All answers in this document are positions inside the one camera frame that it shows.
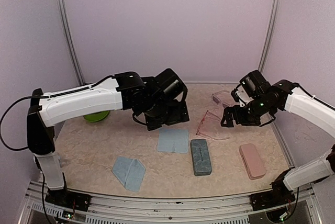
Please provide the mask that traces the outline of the square light blue cloth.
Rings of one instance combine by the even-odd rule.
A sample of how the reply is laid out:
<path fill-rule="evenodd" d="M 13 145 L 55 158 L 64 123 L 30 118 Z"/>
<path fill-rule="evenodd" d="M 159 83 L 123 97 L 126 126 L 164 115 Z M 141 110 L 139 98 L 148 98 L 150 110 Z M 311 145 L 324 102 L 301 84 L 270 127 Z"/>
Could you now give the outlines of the square light blue cloth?
<path fill-rule="evenodd" d="M 187 129 L 161 128 L 159 130 L 157 151 L 188 153 L 189 131 Z"/>

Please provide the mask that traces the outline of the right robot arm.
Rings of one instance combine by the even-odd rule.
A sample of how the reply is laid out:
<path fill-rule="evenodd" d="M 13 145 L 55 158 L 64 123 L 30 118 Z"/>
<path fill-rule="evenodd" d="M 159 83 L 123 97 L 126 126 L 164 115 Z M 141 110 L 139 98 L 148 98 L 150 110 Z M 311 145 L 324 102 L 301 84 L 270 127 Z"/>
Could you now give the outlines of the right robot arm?
<path fill-rule="evenodd" d="M 231 92 L 236 105 L 224 109 L 221 126 L 262 127 L 261 117 L 275 119 L 278 110 L 297 115 L 334 136 L 334 107 L 308 93 L 299 83 L 280 80 L 271 85 L 255 70 L 243 77 Z M 288 192 L 309 183 L 318 183 L 334 175 L 334 148 L 297 168 L 283 172 L 273 183 L 268 201 L 279 205 Z"/>

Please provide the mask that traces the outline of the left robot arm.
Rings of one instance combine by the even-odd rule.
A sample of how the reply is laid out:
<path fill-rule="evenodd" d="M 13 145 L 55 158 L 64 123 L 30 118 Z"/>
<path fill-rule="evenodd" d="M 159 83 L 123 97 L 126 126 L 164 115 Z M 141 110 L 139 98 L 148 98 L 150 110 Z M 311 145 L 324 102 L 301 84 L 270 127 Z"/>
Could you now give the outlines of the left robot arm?
<path fill-rule="evenodd" d="M 134 117 L 144 114 L 143 125 L 152 131 L 189 121 L 187 92 L 186 85 L 172 69 L 147 77 L 136 72 L 119 73 L 54 93 L 34 90 L 27 115 L 27 144 L 53 198 L 63 206 L 73 201 L 55 152 L 55 125 L 103 111 L 130 109 Z"/>

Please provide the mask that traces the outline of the grey-blue glasses case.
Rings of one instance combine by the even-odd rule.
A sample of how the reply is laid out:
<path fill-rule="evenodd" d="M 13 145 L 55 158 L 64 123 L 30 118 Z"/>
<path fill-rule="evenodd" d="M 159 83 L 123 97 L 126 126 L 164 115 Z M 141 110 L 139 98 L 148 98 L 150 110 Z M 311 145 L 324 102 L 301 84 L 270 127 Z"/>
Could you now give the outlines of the grey-blue glasses case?
<path fill-rule="evenodd" d="M 191 140 L 190 148 L 194 175 L 210 175 L 212 173 L 212 165 L 206 139 Z"/>

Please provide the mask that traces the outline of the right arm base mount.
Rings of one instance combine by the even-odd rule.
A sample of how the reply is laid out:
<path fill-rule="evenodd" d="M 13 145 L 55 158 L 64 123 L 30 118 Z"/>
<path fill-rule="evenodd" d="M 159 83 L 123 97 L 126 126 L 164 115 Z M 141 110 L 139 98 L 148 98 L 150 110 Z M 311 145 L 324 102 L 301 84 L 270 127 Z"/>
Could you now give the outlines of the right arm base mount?
<path fill-rule="evenodd" d="M 275 181 L 271 185 L 272 189 L 269 191 L 250 195 L 253 211 L 285 205 L 296 200 L 293 191 L 287 189 L 283 181 Z"/>

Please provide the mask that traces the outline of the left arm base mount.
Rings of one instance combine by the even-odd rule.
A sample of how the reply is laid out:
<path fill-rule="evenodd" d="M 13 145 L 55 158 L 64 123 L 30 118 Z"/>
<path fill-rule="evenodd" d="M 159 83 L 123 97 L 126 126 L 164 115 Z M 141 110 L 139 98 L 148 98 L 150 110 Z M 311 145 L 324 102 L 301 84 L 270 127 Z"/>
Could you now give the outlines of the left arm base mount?
<path fill-rule="evenodd" d="M 65 189 L 57 191 L 48 190 L 45 197 L 48 203 L 84 212 L 88 211 L 91 199 L 92 197 L 88 194 L 72 192 Z"/>

